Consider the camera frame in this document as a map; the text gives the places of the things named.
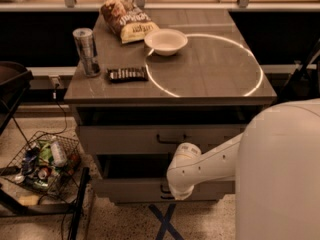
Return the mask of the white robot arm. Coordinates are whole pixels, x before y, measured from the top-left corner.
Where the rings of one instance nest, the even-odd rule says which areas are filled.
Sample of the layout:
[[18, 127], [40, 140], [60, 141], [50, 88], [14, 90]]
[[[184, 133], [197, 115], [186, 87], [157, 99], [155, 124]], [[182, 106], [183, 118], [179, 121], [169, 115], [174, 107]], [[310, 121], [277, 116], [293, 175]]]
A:
[[180, 144], [166, 173], [174, 199], [189, 198], [202, 182], [233, 177], [241, 138], [239, 134], [206, 153], [192, 143]]

